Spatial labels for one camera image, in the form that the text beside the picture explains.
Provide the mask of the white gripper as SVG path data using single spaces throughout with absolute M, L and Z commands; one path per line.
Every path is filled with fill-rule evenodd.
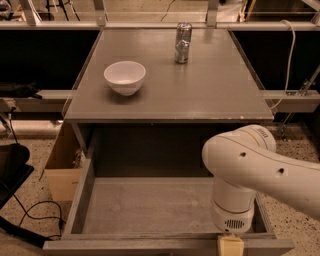
M 213 178 L 211 214 L 214 224 L 225 233 L 245 233 L 252 225 L 257 192 Z M 218 237 L 218 256 L 243 256 L 244 242 L 234 234 Z

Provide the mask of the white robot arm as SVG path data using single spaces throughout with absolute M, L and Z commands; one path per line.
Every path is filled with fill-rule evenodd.
M 211 214 L 223 235 L 219 256 L 244 256 L 256 194 L 264 193 L 316 220 L 320 219 L 320 165 L 276 152 L 272 134 L 248 125 L 208 139 L 204 166 L 213 174 Z

